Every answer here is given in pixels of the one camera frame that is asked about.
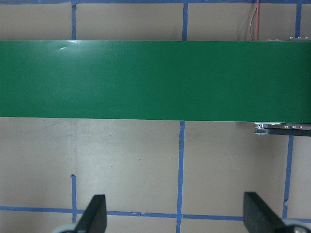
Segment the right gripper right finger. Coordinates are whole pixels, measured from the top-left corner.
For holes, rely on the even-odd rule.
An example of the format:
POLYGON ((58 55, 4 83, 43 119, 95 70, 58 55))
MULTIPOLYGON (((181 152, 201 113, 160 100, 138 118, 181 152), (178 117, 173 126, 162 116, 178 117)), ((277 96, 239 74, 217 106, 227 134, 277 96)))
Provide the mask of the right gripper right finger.
POLYGON ((256 192, 244 192, 243 223, 249 233, 277 233, 286 227, 256 192))

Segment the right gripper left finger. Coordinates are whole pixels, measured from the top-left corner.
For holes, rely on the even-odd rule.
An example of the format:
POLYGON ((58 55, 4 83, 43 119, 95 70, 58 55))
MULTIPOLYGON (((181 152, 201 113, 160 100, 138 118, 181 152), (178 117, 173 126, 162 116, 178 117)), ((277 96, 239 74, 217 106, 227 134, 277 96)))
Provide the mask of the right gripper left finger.
POLYGON ((74 233, 104 233, 107 228, 105 194, 94 195, 74 228, 74 233))

